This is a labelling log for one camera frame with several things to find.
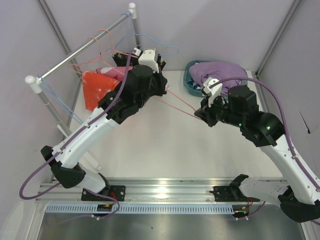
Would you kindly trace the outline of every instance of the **blue basket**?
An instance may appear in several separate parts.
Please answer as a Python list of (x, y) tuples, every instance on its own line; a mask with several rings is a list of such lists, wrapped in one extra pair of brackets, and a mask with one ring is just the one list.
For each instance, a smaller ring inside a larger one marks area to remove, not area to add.
[[(187, 91), (189, 92), (189, 94), (196, 96), (196, 97), (200, 97), (200, 98), (204, 98), (204, 95), (202, 94), (200, 89), (194, 89), (192, 85), (189, 84), (189, 82), (192, 79), (190, 73), (189, 73), (189, 68), (193, 65), (195, 65), (196, 63), (206, 63), (208, 61), (202, 61), (202, 60), (194, 60), (191, 61), (187, 64), (187, 66), (185, 67), (184, 70), (184, 75), (183, 75), (183, 85), (185, 86), (185, 88), (187, 89)], [(241, 85), (247, 85), (248, 82), (245, 80), (241, 81)], [(226, 100), (228, 100), (228, 96), (226, 94), (221, 94), (221, 96), (223, 96)]]

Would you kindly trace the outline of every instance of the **white enclosure panel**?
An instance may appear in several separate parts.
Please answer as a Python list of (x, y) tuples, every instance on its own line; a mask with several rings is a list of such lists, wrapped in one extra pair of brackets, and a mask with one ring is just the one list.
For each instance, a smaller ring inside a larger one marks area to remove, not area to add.
[[(71, 48), (105, 28), (128, 9), (128, 0), (47, 0)], [(192, 60), (227, 61), (257, 70), (292, 0), (136, 0), (140, 32), (180, 48), (166, 57), (166, 70), (183, 70)], [(129, 20), (112, 31), (115, 42), (128, 34)], [(142, 47), (163, 49), (142, 37)], [(134, 39), (119, 47), (128, 51)], [(81, 62), (98, 55), (91, 46)]]
[[(320, 1), (304, 1), (283, 40), (263, 70), (261, 80), (278, 94), (292, 141), (320, 176)], [(278, 113), (272, 97), (270, 110)]]
[[(40, 149), (62, 139), (55, 120), (25, 83), (25, 76), (43, 74), (62, 60), (64, 53), (35, 0), (1, 1), (0, 31), (1, 227), (11, 209), (21, 201), (19, 189), (23, 181), (44, 163)], [(74, 73), (63, 68), (47, 80), (68, 104), (72, 104), (78, 81)], [(50, 177), (47, 167), (34, 177), (24, 194), (34, 195), (40, 183)], [(17, 240), (23, 239), (22, 234), (30, 224), (33, 202), (24, 201)]]
[[(198, 109), (202, 98), (187, 92), (183, 74), (183, 71), (163, 72), (171, 90)], [(248, 86), (256, 90), (254, 83), (249, 82)], [(170, 93), (161, 99), (193, 112)], [(84, 103), (81, 90), (75, 111), (86, 119), (91, 111), (85, 109)], [(72, 121), (71, 130), (78, 126)], [(282, 176), (271, 159), (241, 135), (239, 128), (221, 122), (208, 127), (154, 97), (138, 113), (103, 136), (89, 153), (101, 164), (101, 172), (107, 178)]]

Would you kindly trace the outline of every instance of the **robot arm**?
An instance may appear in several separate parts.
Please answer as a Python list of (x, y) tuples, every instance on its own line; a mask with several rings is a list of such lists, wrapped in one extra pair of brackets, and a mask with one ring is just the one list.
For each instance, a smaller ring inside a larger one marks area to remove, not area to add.
[[(106, 178), (100, 173), (82, 169), (78, 162), (96, 141), (137, 113), (150, 97), (166, 94), (167, 79), (159, 70), (156, 51), (147, 50), (139, 55), (140, 65), (128, 72), (120, 98), (104, 116), (89, 125), (92, 119), (103, 113), (111, 104), (120, 89), (120, 84), (99, 101), (92, 115), (79, 127), (86, 127), (85, 130), (76, 137), (69, 136), (52, 148), (45, 146), (41, 150), (46, 161), (60, 153), (49, 165), (63, 187), (80, 186), (94, 193), (108, 195), (110, 185)], [(319, 189), (316, 189), (289, 151), (281, 121), (271, 113), (259, 111), (257, 96), (247, 86), (231, 88), (228, 91), (229, 102), (226, 102), (219, 96), (222, 84), (210, 88), (217, 81), (209, 78), (204, 83), (202, 91), (205, 98), (195, 115), (210, 127), (218, 122), (238, 127), (246, 139), (270, 157), (290, 185), (282, 187), (241, 174), (230, 184), (232, 192), (235, 195), (242, 194), (280, 206), (283, 212), (296, 222), (320, 218)], [(61, 146), (67, 141), (70, 141), (70, 144), (61, 151)], [(299, 158), (313, 180), (320, 184), (320, 180), (305, 161)]]
[[(254, 197), (275, 204), (296, 222), (306, 222), (320, 217), (320, 192), (292, 156), (286, 141), (284, 126), (273, 114), (259, 111), (257, 96), (247, 86), (235, 86), (228, 91), (228, 102), (222, 96), (212, 100), (219, 89), (204, 84), (206, 98), (201, 101), (195, 115), (210, 127), (218, 122), (236, 126), (242, 135), (270, 157), (288, 181), (283, 187), (270, 182), (255, 180), (241, 174), (230, 184), (234, 194)], [(320, 184), (319, 179), (302, 157), (299, 162)]]
[[(106, 178), (100, 173), (96, 174), (88, 169), (82, 169), (79, 165), (80, 158), (103, 135), (137, 113), (150, 97), (166, 94), (167, 79), (163, 77), (158, 67), (156, 51), (149, 49), (143, 53), (138, 52), (138, 56), (140, 56), (139, 63), (141, 60), (144, 65), (138, 64), (128, 72), (119, 99), (107, 113), (92, 123), (92, 120), (101, 115), (113, 102), (121, 84), (99, 101), (98, 107), (73, 134), (54, 147), (42, 148), (41, 154), (46, 161), (59, 153), (49, 165), (52, 173), (64, 188), (80, 186), (94, 193), (108, 195), (110, 185)], [(77, 134), (78, 130), (83, 128), (84, 130)], [(62, 146), (68, 141), (69, 144), (61, 151)]]

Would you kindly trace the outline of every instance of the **purple cable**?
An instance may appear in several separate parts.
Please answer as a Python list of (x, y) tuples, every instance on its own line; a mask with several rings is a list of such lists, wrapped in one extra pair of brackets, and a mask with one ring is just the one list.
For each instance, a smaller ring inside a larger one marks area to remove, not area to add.
[[(96, 217), (95, 219), (106, 219), (106, 218), (111, 217), (112, 215), (116, 214), (116, 212), (119, 211), (119, 209), (120, 209), (120, 203), (119, 203), (119, 201), (118, 201), (117, 199), (115, 199), (115, 198), (113, 198), (113, 197), (109, 197), (109, 196), (105, 196), (105, 195), (101, 195), (101, 194), (95, 193), (95, 192), (90, 191), (90, 190), (88, 190), (88, 189), (86, 189), (86, 191), (87, 191), (88, 193), (90, 193), (90, 194), (93, 194), (93, 195), (97, 196), (97, 197), (101, 197), (101, 198), (108, 199), (108, 200), (111, 200), (111, 201), (113, 201), (113, 202), (116, 202), (116, 204), (118, 205), (118, 207), (116, 208), (115, 211), (110, 212), (110, 213), (108, 213), (108, 214), (105, 215), (105, 216)], [(67, 220), (63, 220), (63, 221), (60, 221), (60, 222), (58, 222), (58, 223), (56, 223), (56, 224), (49, 225), (49, 226), (50, 226), (50, 227), (54, 227), (54, 226), (58, 226), (58, 225), (61, 225), (61, 224), (65, 224), (65, 223), (70, 222), (70, 221), (72, 221), (72, 220), (76, 220), (76, 219), (80, 219), (80, 218), (89, 218), (89, 217), (92, 218), (92, 214), (78, 215), (78, 216), (71, 217), (71, 218), (69, 218), (69, 219), (67, 219)]]
[[(113, 101), (111, 102), (111, 104), (101, 113), (99, 114), (97, 117), (95, 117), (93, 120), (91, 120), (90, 122), (88, 122), (88, 125), (93, 124), (95, 121), (97, 121), (99, 118), (101, 118), (103, 115), (105, 115), (117, 102), (117, 100), (119, 99), (125, 84), (126, 84), (126, 80), (127, 80), (127, 76), (128, 76), (128, 72), (129, 72), (129, 66), (130, 66), (130, 59), (131, 59), (131, 55), (132, 52), (134, 50), (130, 51), (126, 60), (126, 65), (125, 65), (125, 72), (124, 72), (124, 77), (123, 77), (123, 81), (121, 82), (121, 86), (119, 91), (117, 92), (116, 96), (114, 97)], [(63, 151), (80, 133), (82, 133), (87, 127), (83, 126), (81, 127), (77, 132), (75, 132), (70, 138), (69, 140), (67, 140), (65, 142), (64, 145), (62, 145), (62, 147), (60, 148), (61, 151)], [(36, 199), (44, 194), (46, 194), (47, 192), (51, 191), (52, 189), (54, 189), (55, 187), (59, 186), (60, 183), (57, 183), (51, 187), (49, 187), (48, 189), (46, 189), (45, 191), (34, 195), (34, 196), (24, 196), (24, 189), (26, 187), (26, 185), (28, 184), (28, 182), (38, 173), (40, 172), (40, 170), (42, 170), (45, 166), (47, 166), (49, 163), (51, 163), (60, 153), (56, 152), (52, 157), (50, 157), (50, 159), (48, 161), (46, 161), (44, 164), (42, 164), (40, 167), (38, 167), (33, 173), (31, 173), (31, 175), (24, 181), (24, 183), (22, 184), (20, 191), (19, 191), (19, 196), (21, 199), (23, 200), (31, 200), (31, 199)]]
[(280, 115), (281, 115), (281, 118), (282, 118), (282, 122), (283, 122), (283, 126), (284, 126), (284, 135), (285, 135), (285, 139), (288, 143), (288, 146), (289, 146), (289, 149), (290, 149), (290, 152), (293, 156), (293, 158), (295, 159), (296, 163), (298, 164), (298, 166), (300, 167), (300, 169), (303, 171), (303, 173), (307, 176), (307, 178), (312, 182), (312, 184), (315, 186), (316, 189), (320, 189), (320, 186), (318, 185), (318, 183), (316, 182), (316, 180), (314, 180), (314, 178), (310, 175), (310, 173), (305, 169), (305, 167), (303, 166), (303, 164), (301, 163), (301, 161), (299, 160), (299, 158), (296, 156), (296, 153), (295, 153), (295, 150), (294, 150), (294, 146), (292, 145), (291, 143), (291, 140), (290, 140), (290, 135), (289, 135), (289, 130), (288, 130), (288, 126), (287, 126), (287, 121), (286, 121), (286, 117), (285, 117), (285, 113), (284, 113), (284, 109), (280, 103), (280, 100), (279, 98), (277, 97), (276, 93), (274, 91), (272, 91), (266, 84), (264, 84), (263, 82), (261, 81), (258, 81), (256, 79), (252, 79), (252, 78), (249, 78), (249, 77), (243, 77), (243, 76), (237, 76), (237, 77), (229, 77), (229, 78), (226, 78), (226, 79), (223, 79), (219, 82), (216, 82), (214, 83), (213, 85), (211, 85), (209, 88), (212, 89), (213, 87), (215, 87), (216, 85), (218, 84), (222, 84), (224, 82), (227, 82), (227, 81), (232, 81), (232, 80), (247, 80), (247, 81), (250, 81), (250, 82), (254, 82), (256, 84), (259, 84), (261, 86), (263, 86), (265, 89), (267, 89), (269, 91), (269, 93), (271, 93), (271, 95), (274, 97), (275, 101), (276, 101), (276, 104), (278, 105), (279, 107), (279, 110), (280, 110)]
[[(266, 204), (266, 202), (264, 201), (261, 204), (261, 206), (255, 212), (253, 212), (252, 214), (249, 214), (247, 217), (252, 217), (252, 216), (256, 215), (258, 212), (260, 212), (260, 210), (264, 207), (265, 204)], [(245, 216), (244, 217), (239, 217), (238, 219), (239, 220), (243, 220), (243, 219), (246, 219), (246, 217)]]
[(317, 221), (315, 221), (315, 220), (312, 220), (311, 222), (313, 222), (314, 224), (320, 226), (320, 222), (317, 222)]

